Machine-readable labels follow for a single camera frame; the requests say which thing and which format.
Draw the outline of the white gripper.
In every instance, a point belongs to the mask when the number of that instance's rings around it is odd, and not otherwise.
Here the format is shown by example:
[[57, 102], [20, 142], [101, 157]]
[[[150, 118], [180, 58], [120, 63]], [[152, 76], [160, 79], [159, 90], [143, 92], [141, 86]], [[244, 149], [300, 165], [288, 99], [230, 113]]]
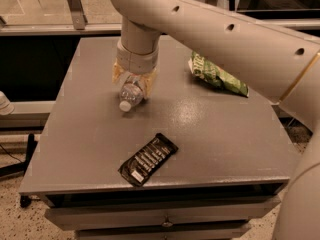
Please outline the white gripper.
[[125, 48], [121, 41], [117, 43], [117, 55], [112, 67], [112, 82], [119, 82], [120, 77], [129, 71], [134, 74], [142, 74], [140, 76], [140, 87], [142, 88], [143, 96], [148, 99], [151, 95], [153, 83], [157, 76], [155, 69], [158, 61], [158, 51], [156, 48], [149, 54], [140, 55], [129, 51]]

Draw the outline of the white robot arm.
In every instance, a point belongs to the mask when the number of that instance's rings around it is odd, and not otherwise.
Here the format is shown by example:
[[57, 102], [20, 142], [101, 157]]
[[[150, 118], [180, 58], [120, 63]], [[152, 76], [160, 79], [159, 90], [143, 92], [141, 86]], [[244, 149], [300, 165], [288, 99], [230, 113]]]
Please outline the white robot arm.
[[276, 103], [312, 132], [272, 240], [320, 240], [320, 42], [195, 0], [111, 0], [122, 15], [117, 61], [145, 74], [167, 34]]

